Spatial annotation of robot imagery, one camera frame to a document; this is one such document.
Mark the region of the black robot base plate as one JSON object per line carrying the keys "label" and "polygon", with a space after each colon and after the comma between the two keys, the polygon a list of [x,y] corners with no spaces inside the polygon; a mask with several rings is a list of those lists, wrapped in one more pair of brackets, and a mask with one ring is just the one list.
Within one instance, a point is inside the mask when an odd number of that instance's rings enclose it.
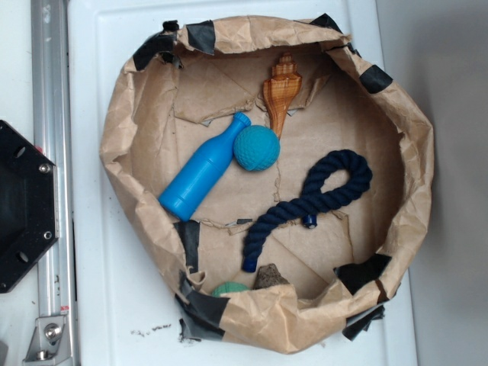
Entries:
{"label": "black robot base plate", "polygon": [[56,166],[1,122],[1,293],[22,280],[57,241]]}

